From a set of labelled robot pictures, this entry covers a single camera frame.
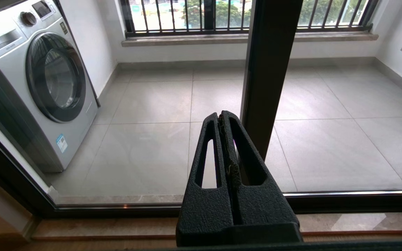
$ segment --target washing machine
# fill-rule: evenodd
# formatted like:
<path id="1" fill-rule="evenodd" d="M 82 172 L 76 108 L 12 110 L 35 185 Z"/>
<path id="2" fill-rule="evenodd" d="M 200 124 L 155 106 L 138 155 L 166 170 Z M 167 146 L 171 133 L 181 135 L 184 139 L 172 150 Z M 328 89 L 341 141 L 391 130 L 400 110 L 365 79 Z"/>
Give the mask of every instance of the washing machine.
<path id="1" fill-rule="evenodd" d="M 43 131 L 65 170 L 97 112 L 91 83 L 69 29 L 52 0 L 27 0 L 0 11 L 0 72 Z"/>

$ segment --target window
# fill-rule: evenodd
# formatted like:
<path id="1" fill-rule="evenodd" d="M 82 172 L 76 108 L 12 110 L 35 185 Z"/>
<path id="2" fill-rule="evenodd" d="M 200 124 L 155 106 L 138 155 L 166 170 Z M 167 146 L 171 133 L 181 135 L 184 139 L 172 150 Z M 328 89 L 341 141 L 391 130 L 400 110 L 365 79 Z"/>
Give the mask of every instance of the window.
<path id="1" fill-rule="evenodd" d="M 248 33 L 252 0 L 122 0 L 127 37 Z M 370 30 L 378 0 L 304 0 L 297 32 Z"/>

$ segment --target washing machine door glass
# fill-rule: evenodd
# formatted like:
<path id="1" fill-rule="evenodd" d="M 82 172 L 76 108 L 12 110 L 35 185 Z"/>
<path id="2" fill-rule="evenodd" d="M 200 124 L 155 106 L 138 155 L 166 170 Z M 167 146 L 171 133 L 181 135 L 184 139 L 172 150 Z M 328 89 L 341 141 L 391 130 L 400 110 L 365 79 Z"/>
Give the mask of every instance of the washing machine door glass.
<path id="1" fill-rule="evenodd" d="M 26 71 L 32 98 L 49 119 L 65 123 L 80 114 L 86 78 L 77 52 L 66 39 L 55 33 L 38 35 L 30 44 Z"/>

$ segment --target tiled floor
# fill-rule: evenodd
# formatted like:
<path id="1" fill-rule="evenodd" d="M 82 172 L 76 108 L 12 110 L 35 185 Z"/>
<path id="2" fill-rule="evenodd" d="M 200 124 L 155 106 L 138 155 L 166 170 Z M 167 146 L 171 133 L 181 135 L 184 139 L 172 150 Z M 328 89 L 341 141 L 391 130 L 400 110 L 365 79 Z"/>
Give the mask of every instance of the tiled floor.
<path id="1" fill-rule="evenodd" d="M 183 194 L 203 119 L 239 115 L 243 78 L 121 73 L 68 169 L 48 178 L 63 196 Z M 289 68 L 266 164 L 284 192 L 402 189 L 402 90 L 370 66 Z"/>

